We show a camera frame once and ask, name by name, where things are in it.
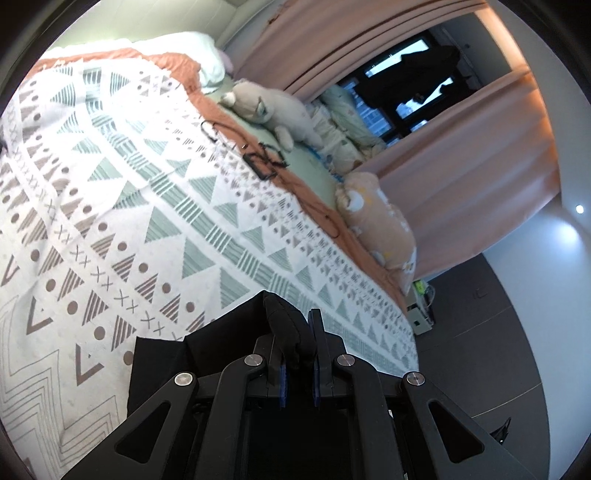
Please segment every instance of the black cloth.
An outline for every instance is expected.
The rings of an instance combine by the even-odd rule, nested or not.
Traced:
[[[221,372],[252,353],[256,340],[273,333],[292,372],[310,370],[316,341],[299,310],[274,293],[262,291],[182,342],[137,338],[129,383],[131,415],[177,373],[198,377]]]
[[[460,61],[453,46],[438,46],[402,55],[401,61],[363,79],[355,92],[370,108],[399,105],[414,97],[428,98],[447,80]]]

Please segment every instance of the silver bolt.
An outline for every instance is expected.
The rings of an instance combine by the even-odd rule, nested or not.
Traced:
[[[258,367],[262,363],[262,357],[256,353],[252,353],[244,359],[244,363],[249,367]]]
[[[407,375],[407,382],[415,387],[420,387],[425,383],[425,376],[419,372],[410,372]]]
[[[191,374],[178,374],[174,377],[174,383],[176,383],[179,387],[186,387],[193,382],[193,376]]]
[[[355,363],[355,357],[353,355],[349,355],[348,353],[344,353],[343,355],[339,355],[336,361],[343,367],[350,367]]]

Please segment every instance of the patterned bedspread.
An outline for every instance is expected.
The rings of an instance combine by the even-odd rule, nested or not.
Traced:
[[[136,336],[180,340],[263,289],[379,370],[418,368],[396,304],[202,120],[141,59],[39,72],[2,117],[0,418],[38,479],[124,420]]]

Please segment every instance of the pillow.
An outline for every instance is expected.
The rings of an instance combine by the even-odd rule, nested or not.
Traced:
[[[226,70],[226,73],[231,77],[234,73],[234,64],[232,63],[232,59],[228,57],[228,54],[223,50],[218,50],[217,52],[222,59],[223,67]]]
[[[318,153],[326,157],[334,173],[347,175],[363,163],[363,155],[345,134],[336,128],[330,116],[324,114],[323,107],[315,107],[310,116],[314,131],[320,135],[324,143],[324,147],[318,150]]]
[[[199,80],[203,93],[215,92],[221,87],[226,70],[213,38],[205,33],[179,32],[132,44],[144,55],[159,55],[167,52],[184,53],[201,65]]]
[[[355,98],[346,89],[333,85],[322,95],[320,100],[329,108],[335,124],[345,132],[367,159],[386,149],[386,143],[371,133],[357,112]]]
[[[73,55],[81,55],[83,53],[95,53],[99,51],[120,50],[122,48],[130,48],[132,43],[127,38],[120,38],[119,40],[100,40],[91,43],[83,43],[81,45],[70,45],[68,47],[55,47],[47,50],[42,59],[57,59],[63,57],[71,57]]]

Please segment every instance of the curtain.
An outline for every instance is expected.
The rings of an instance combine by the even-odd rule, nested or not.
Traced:
[[[236,71],[309,102],[396,44],[485,0],[297,0],[263,32]]]
[[[369,160],[417,240],[417,278],[501,240],[560,191],[540,91],[522,67]]]

